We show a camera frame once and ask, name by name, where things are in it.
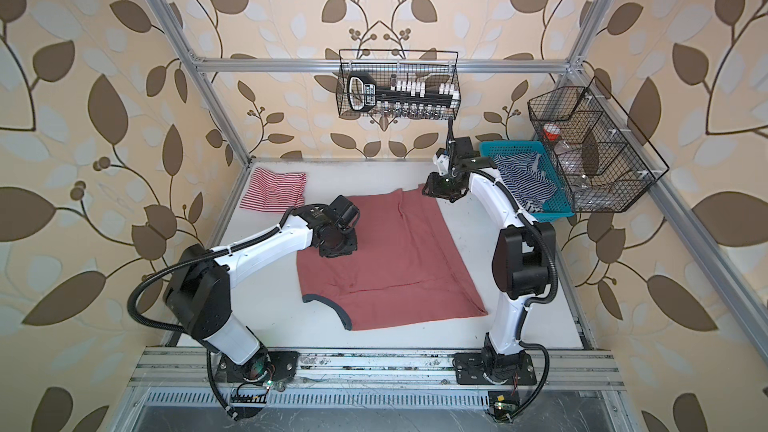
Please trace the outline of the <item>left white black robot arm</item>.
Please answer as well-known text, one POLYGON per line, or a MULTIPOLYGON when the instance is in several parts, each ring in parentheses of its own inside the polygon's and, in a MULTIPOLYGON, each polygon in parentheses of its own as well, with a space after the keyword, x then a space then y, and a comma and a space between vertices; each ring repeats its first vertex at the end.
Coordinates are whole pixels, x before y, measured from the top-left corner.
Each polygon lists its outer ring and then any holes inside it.
POLYGON ((149 328, 184 333, 206 350, 219 353, 247 382, 271 370, 267 347, 232 311, 231 291, 255 272, 284 256, 314 248, 322 258, 357 250, 355 226, 360 211, 343 195, 330 204, 290 208, 273 227, 225 246, 194 246, 187 258, 143 280, 127 299, 127 312, 149 328), (164 303, 175 324, 150 319, 138 309, 144 292, 169 279, 164 303))

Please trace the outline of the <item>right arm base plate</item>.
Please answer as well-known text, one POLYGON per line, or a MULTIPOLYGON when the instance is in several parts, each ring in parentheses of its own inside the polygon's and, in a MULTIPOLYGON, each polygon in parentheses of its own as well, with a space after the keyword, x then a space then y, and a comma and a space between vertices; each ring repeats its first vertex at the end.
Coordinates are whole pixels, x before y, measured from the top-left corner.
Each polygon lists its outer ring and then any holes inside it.
POLYGON ((520 351, 499 355, 490 349, 456 353, 452 366, 459 385, 533 386, 538 383, 531 356, 520 351))

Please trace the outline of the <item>maroon tank top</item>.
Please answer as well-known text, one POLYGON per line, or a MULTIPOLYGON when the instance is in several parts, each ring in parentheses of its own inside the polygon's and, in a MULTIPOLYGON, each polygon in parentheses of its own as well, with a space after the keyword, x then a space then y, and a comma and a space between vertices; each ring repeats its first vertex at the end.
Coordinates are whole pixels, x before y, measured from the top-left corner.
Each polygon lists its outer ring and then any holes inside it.
POLYGON ((348 331, 486 315, 436 199, 397 189, 351 201, 361 212, 355 252, 297 254, 304 302, 331 308, 348 331))

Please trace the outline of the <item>red white striped tank top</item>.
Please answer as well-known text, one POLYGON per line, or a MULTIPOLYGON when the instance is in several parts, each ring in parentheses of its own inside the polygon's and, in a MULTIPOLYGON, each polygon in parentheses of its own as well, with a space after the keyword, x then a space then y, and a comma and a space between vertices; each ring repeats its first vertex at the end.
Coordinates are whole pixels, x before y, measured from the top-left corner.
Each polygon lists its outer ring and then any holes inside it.
POLYGON ((307 175, 273 172, 257 167, 252 172, 239 207, 262 213, 283 213, 305 205, 307 175))

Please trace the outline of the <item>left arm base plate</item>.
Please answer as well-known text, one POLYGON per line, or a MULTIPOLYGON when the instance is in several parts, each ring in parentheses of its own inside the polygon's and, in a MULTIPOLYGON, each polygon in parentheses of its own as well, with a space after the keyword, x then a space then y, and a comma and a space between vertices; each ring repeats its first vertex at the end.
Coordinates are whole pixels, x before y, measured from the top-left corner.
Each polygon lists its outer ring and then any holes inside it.
POLYGON ((262 348, 243 364, 222 358, 227 382, 262 385, 267 381, 291 382, 298 369, 298 351, 269 351, 262 348))

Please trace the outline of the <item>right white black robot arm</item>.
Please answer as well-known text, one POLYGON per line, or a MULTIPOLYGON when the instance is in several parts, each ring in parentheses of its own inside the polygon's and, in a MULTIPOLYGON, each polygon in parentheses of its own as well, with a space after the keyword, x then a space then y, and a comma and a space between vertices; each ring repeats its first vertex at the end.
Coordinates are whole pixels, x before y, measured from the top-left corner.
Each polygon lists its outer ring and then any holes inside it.
POLYGON ((453 203, 471 193, 500 227, 491 260, 500 301, 480 356, 485 379, 501 384, 526 369, 527 351, 537 348, 522 339, 530 309, 557 295, 554 229, 537 223, 493 160, 481 156, 469 138, 448 137, 433 162, 437 170, 428 176, 424 195, 453 203))

